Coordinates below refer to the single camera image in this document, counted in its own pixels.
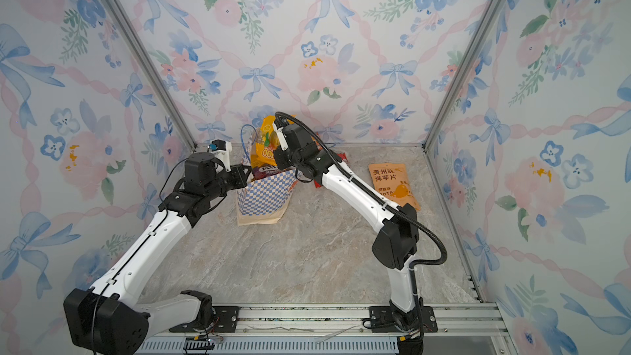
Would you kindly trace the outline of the purple Fox's candy packet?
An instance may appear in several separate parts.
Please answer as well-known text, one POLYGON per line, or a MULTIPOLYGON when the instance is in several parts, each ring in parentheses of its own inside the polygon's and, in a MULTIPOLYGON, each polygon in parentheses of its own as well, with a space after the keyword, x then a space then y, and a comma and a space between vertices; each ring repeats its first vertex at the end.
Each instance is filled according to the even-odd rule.
POLYGON ((270 176, 274 176, 278 173, 279 173, 279 169, 274 165, 263 165, 260 167, 252 168, 252 174, 254 176, 255 181, 258 181, 270 176))

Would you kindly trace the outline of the yellow mango candy bag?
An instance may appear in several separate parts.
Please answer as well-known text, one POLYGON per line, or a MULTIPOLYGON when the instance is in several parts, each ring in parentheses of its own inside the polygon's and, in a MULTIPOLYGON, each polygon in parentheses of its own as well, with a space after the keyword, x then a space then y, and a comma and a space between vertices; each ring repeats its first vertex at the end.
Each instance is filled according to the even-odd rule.
POLYGON ((251 152, 251 162, 255 168, 277 166, 274 151, 279 147, 279 139, 274 129, 274 120, 273 114, 264 118, 256 133, 251 152))

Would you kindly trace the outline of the blue checkered paper bag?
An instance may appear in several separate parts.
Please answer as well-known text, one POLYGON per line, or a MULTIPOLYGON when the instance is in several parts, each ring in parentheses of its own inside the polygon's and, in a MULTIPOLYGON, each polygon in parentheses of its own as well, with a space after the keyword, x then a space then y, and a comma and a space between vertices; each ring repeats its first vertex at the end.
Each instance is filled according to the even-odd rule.
MULTIPOLYGON (((254 167, 251 152, 258 129, 256 128, 247 140, 242 139, 242 163, 250 165, 251 168, 254 167)), ((279 170, 278 174, 258 181, 255 181, 253 176, 248 186, 237 192, 238 225, 278 223, 289 206, 296 186, 297 179, 291 170, 279 170)))

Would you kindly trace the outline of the tan potato chips pouch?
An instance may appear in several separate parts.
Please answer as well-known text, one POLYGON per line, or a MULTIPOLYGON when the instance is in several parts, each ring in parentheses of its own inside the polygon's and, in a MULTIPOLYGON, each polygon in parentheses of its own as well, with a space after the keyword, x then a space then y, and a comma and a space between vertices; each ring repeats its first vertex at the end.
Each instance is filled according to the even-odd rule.
POLYGON ((368 166, 374 189, 379 194, 397 203, 411 205, 416 211, 421 207, 414 197, 405 164, 370 164, 368 166))

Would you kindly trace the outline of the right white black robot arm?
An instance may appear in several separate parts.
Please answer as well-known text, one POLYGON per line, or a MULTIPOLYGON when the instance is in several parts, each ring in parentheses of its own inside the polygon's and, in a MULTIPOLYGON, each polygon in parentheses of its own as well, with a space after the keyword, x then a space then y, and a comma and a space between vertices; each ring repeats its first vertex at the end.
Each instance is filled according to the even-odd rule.
POLYGON ((276 118, 274 131, 279 140, 274 151, 279 167, 293 166, 305 178, 332 191, 375 231, 371 250, 388 272, 394 325, 401 331, 418 330, 422 325, 420 301, 410 272, 410 263, 417 252, 418 230, 408 222, 416 217, 414 208, 402 208, 375 192, 340 157, 335 158, 331 151, 318 146, 309 131, 296 123, 276 118))

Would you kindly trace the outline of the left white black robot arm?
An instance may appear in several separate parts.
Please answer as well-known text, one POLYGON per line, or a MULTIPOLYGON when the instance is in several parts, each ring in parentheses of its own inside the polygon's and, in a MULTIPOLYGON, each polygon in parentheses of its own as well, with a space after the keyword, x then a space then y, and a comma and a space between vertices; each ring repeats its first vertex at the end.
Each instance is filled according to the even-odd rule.
POLYGON ((226 151, 194 153, 183 167, 184 175, 130 249, 88 289, 73 289, 65 298, 63 310, 77 347, 94 354, 133 354, 146 339, 176 326, 208 334, 217 322, 212 297, 199 291, 139 301, 175 245, 229 192, 246 187, 252 172, 249 165, 231 165, 226 151))

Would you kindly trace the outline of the red fruit candy bag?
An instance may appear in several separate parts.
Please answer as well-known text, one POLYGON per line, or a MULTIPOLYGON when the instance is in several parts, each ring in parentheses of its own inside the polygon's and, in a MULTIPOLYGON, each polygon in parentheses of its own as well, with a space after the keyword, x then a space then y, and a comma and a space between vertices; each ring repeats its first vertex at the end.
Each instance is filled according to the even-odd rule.
MULTIPOLYGON (((345 153, 336 153, 337 157, 339 158, 339 162, 340 163, 345 163, 348 164, 348 156, 346 156, 345 153)), ((322 184, 317 182, 316 179, 314 179, 314 184, 315 184, 315 188, 322 188, 322 184)))

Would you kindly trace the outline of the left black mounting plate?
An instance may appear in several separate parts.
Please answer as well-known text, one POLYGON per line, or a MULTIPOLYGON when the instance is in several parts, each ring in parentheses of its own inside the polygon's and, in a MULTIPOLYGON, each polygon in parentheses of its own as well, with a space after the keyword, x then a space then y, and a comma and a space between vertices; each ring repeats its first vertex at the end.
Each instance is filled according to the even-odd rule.
POLYGON ((213 306, 201 321, 176 325, 170 333, 235 333, 241 308, 238 306, 213 306))

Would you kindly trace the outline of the black mounting plate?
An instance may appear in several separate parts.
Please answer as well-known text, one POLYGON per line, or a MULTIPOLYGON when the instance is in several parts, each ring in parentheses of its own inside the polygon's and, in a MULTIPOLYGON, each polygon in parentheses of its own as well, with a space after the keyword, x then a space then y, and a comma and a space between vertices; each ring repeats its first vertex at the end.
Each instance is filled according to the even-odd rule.
POLYGON ((393 306, 371 306, 363 326, 373 333, 411 334, 420 328, 424 333, 438 331, 434 310, 429 306, 408 313, 402 313, 393 306))
POLYGON ((176 325, 170 333, 235 333, 241 308, 238 306, 213 306, 201 321, 176 325))

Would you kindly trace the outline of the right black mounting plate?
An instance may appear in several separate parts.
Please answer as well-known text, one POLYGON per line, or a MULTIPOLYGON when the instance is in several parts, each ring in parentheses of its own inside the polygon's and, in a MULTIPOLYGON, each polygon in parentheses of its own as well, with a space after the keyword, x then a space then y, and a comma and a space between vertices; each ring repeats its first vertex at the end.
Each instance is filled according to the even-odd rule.
POLYGON ((393 306, 371 306, 363 326, 373 333, 411 334, 420 328, 424 333, 438 331, 434 310, 429 306, 408 313, 402 313, 393 306))

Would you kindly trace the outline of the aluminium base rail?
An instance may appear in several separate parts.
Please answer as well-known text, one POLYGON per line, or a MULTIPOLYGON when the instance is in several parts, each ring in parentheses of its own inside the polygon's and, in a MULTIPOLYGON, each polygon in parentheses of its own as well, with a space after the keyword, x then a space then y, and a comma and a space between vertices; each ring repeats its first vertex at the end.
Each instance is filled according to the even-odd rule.
POLYGON ((515 354, 494 303, 428 303, 423 335, 403 333, 385 304, 219 304, 208 334, 186 326, 141 354, 515 354))

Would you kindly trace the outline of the left aluminium corner post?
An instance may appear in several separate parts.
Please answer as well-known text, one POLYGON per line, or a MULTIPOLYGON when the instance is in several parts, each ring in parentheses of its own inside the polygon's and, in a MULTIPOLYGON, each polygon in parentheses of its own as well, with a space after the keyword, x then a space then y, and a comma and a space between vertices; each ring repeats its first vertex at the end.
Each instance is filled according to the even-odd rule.
POLYGON ((151 56, 142 43, 139 34, 132 26, 131 19, 129 18, 120 0, 102 1, 105 5, 105 8, 110 11, 113 19, 116 21, 118 27, 121 29, 123 39, 125 40, 128 48, 131 50, 133 58, 136 60, 139 68, 144 72, 147 80, 153 87, 154 92, 160 100, 160 103, 164 106, 165 112, 174 122, 174 126, 182 136, 184 144, 189 150, 193 151, 197 147, 197 143, 192 136, 192 132, 189 130, 182 115, 177 109, 176 102, 171 97, 169 92, 166 90, 163 82, 161 81, 159 72, 151 61, 151 56))

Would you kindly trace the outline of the aluminium corner post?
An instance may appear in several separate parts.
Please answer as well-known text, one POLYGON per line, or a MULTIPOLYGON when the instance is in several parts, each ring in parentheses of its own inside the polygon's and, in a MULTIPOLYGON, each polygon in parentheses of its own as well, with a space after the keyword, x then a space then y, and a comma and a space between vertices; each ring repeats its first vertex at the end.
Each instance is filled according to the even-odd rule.
POLYGON ((454 81, 448 88, 445 98, 443 99, 438 113, 435 117, 432 127, 430 128, 427 138, 422 144, 423 151, 427 153, 439 138, 441 127, 448 117, 452 105, 458 98, 460 88, 463 86, 469 71, 473 68, 478 54, 481 52, 482 46, 486 43, 486 39, 490 33, 490 29, 498 17, 501 8, 504 6, 505 0, 490 0, 482 13, 479 26, 472 35, 472 39, 464 51, 463 62, 461 67, 455 73, 454 81))
POLYGON ((176 102, 171 97, 169 92, 166 90, 163 82, 161 81, 159 72, 151 61, 151 56, 142 43, 139 34, 132 26, 131 19, 129 18, 120 0, 102 1, 105 5, 105 8, 110 11, 113 19, 116 21, 118 27, 121 29, 123 39, 125 40, 128 48, 131 50, 133 58, 136 60, 139 68, 144 72, 147 80, 153 87, 154 92, 160 100, 160 103, 164 106, 165 112, 174 122, 174 126, 182 136, 184 144, 189 150, 193 151, 197 147, 197 143, 192 136, 192 132, 189 130, 182 115, 177 109, 176 102))

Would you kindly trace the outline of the right aluminium corner post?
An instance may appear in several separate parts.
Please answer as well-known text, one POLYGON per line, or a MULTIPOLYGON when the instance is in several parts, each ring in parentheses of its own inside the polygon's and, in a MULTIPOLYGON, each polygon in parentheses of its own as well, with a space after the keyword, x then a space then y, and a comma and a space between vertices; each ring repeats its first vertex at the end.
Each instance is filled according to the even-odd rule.
POLYGON ((482 46, 486 43, 486 39, 490 33, 490 29, 498 17, 501 8, 504 6, 505 0, 490 0, 482 13, 479 26, 472 35, 472 39, 464 51, 463 62, 461 67, 455 73, 454 81, 448 88, 445 98, 443 99, 438 113, 435 117, 432 127, 430 128, 427 138, 422 144, 423 151, 427 153, 439 138, 441 127, 448 117, 452 105, 458 98, 460 88, 463 86, 469 71, 473 68, 478 54, 481 52, 482 46))

